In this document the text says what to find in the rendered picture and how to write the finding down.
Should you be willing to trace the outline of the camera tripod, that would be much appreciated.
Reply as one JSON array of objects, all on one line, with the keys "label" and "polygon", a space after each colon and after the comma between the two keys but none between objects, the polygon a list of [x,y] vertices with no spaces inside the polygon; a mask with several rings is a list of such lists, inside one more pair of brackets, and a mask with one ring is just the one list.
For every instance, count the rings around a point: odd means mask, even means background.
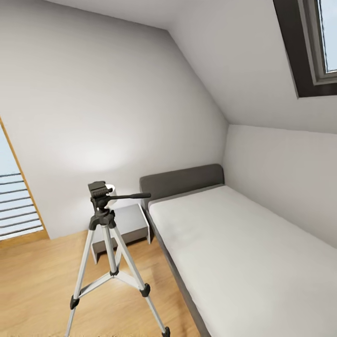
[{"label": "camera tripod", "polygon": [[[88,237],[86,240],[86,245],[81,261],[81,266],[79,270],[79,275],[77,278],[76,282],[76,287],[74,291],[74,295],[72,295],[71,302],[70,302],[70,308],[71,308],[71,313],[67,325],[67,330],[65,337],[69,337],[70,335],[70,330],[71,326],[73,323],[73,317],[75,313],[75,309],[79,304],[79,300],[81,297],[86,295],[87,293],[93,291],[100,285],[104,284],[111,278],[117,278],[126,284],[136,288],[139,290],[142,294],[143,297],[146,298],[161,330],[162,330],[162,335],[163,337],[170,337],[170,329],[169,327],[164,327],[159,314],[149,296],[150,293],[150,285],[148,283],[144,284],[141,275],[139,274],[139,271],[127,249],[126,244],[124,243],[124,240],[117,228],[116,222],[115,222],[115,212],[112,210],[110,212],[110,209],[106,209],[105,206],[108,204],[108,202],[112,199],[139,199],[139,198],[150,198],[151,193],[135,193],[131,195],[123,195],[123,196],[106,196],[106,194],[109,194],[110,192],[113,192],[113,188],[108,189],[107,186],[105,185],[105,181],[95,181],[92,184],[88,185],[88,189],[91,193],[91,198],[90,201],[93,203],[94,207],[94,215],[90,219],[90,224],[89,224],[89,230],[88,230]],[[107,254],[108,254],[108,259],[111,267],[111,271],[104,276],[98,278],[91,284],[87,285],[83,289],[81,289],[87,262],[88,262],[88,256],[91,250],[91,244],[94,236],[94,232],[96,230],[97,225],[100,224],[103,229],[103,237],[105,241],[105,245],[107,248]],[[111,235],[110,231],[112,231],[117,244],[117,253],[114,256],[114,250],[113,250],[113,245],[111,241]],[[123,273],[119,270],[120,266],[120,259],[121,255],[124,255],[131,271],[134,276],[131,277],[127,275],[126,273]]]}]

